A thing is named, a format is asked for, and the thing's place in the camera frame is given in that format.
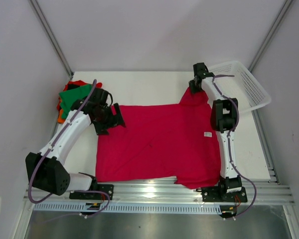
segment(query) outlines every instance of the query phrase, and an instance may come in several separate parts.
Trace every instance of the metal base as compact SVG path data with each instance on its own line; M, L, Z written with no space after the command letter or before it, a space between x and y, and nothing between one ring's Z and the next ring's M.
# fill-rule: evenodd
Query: metal base
M218 186L215 187L206 187L206 188L198 188L196 189L197 192L201 192L201 195L203 197L203 202L208 203L235 203L235 196L237 195L239 197L240 202L246 203L247 200L247 194L246 189L244 187L241 188L241 191L239 192L233 192L233 193L226 193L221 195L219 192Z
M58 212L90 212L94 204L80 202L43 202L36 204L35 211ZM95 211L102 209L105 203L95 205ZM102 213L151 213L151 214L196 214L196 215L220 215L219 205L200 204L155 204L155 203L115 203L110 202Z
M113 201L121 203L154 203L160 204L215 204L202 201L201 192L190 190L182 185L175 184L176 177L160 178L150 180L135 180L127 182L113 182L115 193ZM271 182L255 181L258 189L255 205L294 205L294 199L289 186L278 185L272 177ZM243 180L243 185L248 198L253 198L254 188L251 184ZM62 196L51 195L47 202L86 202L99 203L99 200L73 200L69 198L70 192L65 192ZM46 192L34 188L32 196L36 199L46 196ZM217 205L228 205L229 203L219 202Z
M26 239L290 239L281 206L255 206L243 217L223 222L218 215L169 213L100 213L87 220L80 216L45 220L69 212L35 211Z

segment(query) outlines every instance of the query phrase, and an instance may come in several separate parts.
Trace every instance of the cable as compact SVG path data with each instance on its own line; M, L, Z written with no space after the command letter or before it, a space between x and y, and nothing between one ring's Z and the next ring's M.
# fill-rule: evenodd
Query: cable
M51 221L54 221L54 220L57 220L57 219L60 219L60 218L64 218L64 217L67 217L67 216L74 216L74 215L76 215L76 216L77 215L83 216L85 219L92 218L92 217L95 217L96 215L98 215L99 213L101 213L102 211L104 211L108 207L108 205L110 203L110 200L111 200L109 194L107 194L105 192L102 192L102 191L83 191L83 190L79 190L79 191L75 191L75 192L77 192L77 193L99 193L102 196L106 196L108 201L107 201L106 205L102 209L98 210L97 212L95 212L95 213L93 213L91 215L84 215L82 213L68 213L68 214L60 215L58 217L55 217L55 218L43 221L43 222L41 222L39 224L49 223Z
M241 201L240 201L240 199L239 199L238 195L236 195L236 196L235 196L235 201L236 201L236 199L237 199L237 200L238 200L238 202L239 202L239 204L238 204L238 206L237 206L237 207L239 207L239 206L240 206L240 204L241 204Z
M231 104L234 106L235 111L237 112L237 120L236 120L236 123L235 123L235 125L228 131L228 134L227 134L227 138L228 138L228 151L229 151L229 161L230 161L231 165L233 166L234 170L236 171L236 173L237 173L240 177L242 177L243 179L245 179L245 180L247 180L248 182L250 182L251 185L253 185L254 190L255 190L254 198L253 198L251 204L248 206L248 208L247 208L246 210L242 211L240 214L238 214L238 215L235 216L235 217L237 217L237 216L240 216L240 215L244 214L245 212L247 212L247 211L253 206L253 204L255 203L256 197L257 197L257 188L256 188L256 185L254 184L253 181L251 181L249 178L246 178L245 176L243 176L243 175L238 171L238 169L236 168L236 166L235 166L235 164L234 164L232 155L231 155L230 134L231 134L231 132L233 132L233 131L236 129L236 127L237 127L237 125L238 125L238 122L239 122L239 111L238 111L238 107L237 107L237 105L235 104L235 102L234 102L231 98L229 98L228 96L225 96L225 95L221 92L221 90L218 88L218 86L216 85L216 83L215 83L215 79L216 79L216 78L221 78L221 77L234 77L234 75L216 75L216 76L214 76L213 79L212 79L212 84L213 84L213 86L216 88L216 90L218 91L218 93L219 93L223 98L229 100L229 101L231 102Z
M113 96L112 96L112 94L110 92L109 92L109 95L110 95L110 98L111 98L111 104L109 106L112 106L112 104L113 104Z
M238 206L237 206L237 198L236 198L236 196L234 197L234 199L235 199L235 207L234 207L234 209L235 209L235 212L237 213Z
M51 144L51 148L49 148L46 153L41 157L41 159L39 160L39 162L37 163L36 167L34 168L34 171L31 175L30 181L29 181L29 188L28 188L28 198L30 200L30 202L34 203L34 204L38 204L43 202L44 200L46 200L48 197L50 197L52 195L52 193L49 193L48 195L46 195L44 198L36 201L33 199L32 197L32 186L33 186L33 182L34 182L34 178L39 170L39 167L41 166L42 162L44 161L44 159L47 157L47 155L51 152L52 148L55 146L55 144L57 143L57 141L59 140L59 138L61 137L61 135L65 132L65 130L67 129L67 127L72 123L72 121L75 119L75 117L78 115L78 113L82 110L82 108L86 105L87 101L89 100L89 98L91 97L95 86L96 86L97 80L95 79L93 81L93 85L92 85L92 90L90 91L89 95L86 97L86 99L84 100L84 102L81 104L81 106L79 107L79 109L74 113L74 115L71 117L70 122L67 122L66 125L62 128L62 130L58 133L58 135L55 137L54 141Z
M102 204L105 201L105 197L104 197L104 194L101 194L101 196L102 196L102 202L101 202L101 204Z

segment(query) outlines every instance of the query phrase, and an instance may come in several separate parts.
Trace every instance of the white table surface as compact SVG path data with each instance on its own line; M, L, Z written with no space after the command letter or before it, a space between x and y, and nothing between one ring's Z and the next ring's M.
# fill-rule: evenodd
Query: white table surface
M192 72L75 72L73 81L103 83L114 103L153 106L179 103ZM68 172L95 175L98 137L90 125L71 149L64 167ZM236 164L252 180L270 179L252 113L241 115L235 130Z

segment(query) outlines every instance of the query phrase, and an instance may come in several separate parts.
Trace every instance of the green cloth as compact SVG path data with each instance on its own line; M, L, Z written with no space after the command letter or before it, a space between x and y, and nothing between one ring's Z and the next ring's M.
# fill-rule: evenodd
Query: green cloth
M60 106L64 110L61 118L66 119L68 117L68 114L71 110L73 103L76 100L80 100L83 99L84 97L87 97L91 90L92 90L92 85L87 84L85 86L80 86L73 90L60 92L59 93L59 96L61 98Z

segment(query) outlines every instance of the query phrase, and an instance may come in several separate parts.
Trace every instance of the black mounting bracket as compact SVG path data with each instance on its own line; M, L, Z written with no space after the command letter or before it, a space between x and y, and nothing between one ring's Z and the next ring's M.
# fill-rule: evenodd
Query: black mounting bracket
M85 206L89 206L87 210L97 211L101 207L101 203L86 203Z
M235 105L238 107L238 100L231 98ZM213 130L223 133L226 130L230 130L234 127L237 121L237 111L235 106L230 100L215 100L211 110L210 124Z
M222 218L232 218L237 215L236 207L229 206L229 205L221 205L219 207L220 207L220 211L221 211L220 216Z
M203 202L207 203L235 203L235 196L237 195L240 202L246 203L247 194L244 187L241 188L241 191L221 194L218 186L214 187L205 187L197 188L196 192L201 192L203 197Z
M40 153L29 153L25 158L29 181L41 158L42 155ZM65 193L69 183L70 174L65 170L61 162L56 160L56 157L46 157L35 175L33 187L60 196Z
M113 198L114 194L114 185L113 184L98 184L97 180L94 176L81 173L87 175L92 178L92 183L88 191L101 191L107 193L110 196L110 200ZM102 194L100 193L79 193L79 192L71 192L70 199L76 200L102 200Z
M203 91L201 81L207 77L214 77L214 73L209 72L205 63L196 63L193 65L194 79L189 81L189 88L192 94Z
M246 189L242 186L239 175L236 178L220 177L217 186L198 188L196 191L201 192L203 202L235 203L235 197L242 203L247 202Z
M89 115L97 135L108 135L109 132L107 130L118 125L125 127L119 104L113 104L114 114L111 105L106 103L108 96L111 97L112 104L113 97L108 91L95 88L88 102L81 110L84 114ZM83 102L84 99L77 100L73 103L71 110L79 109Z

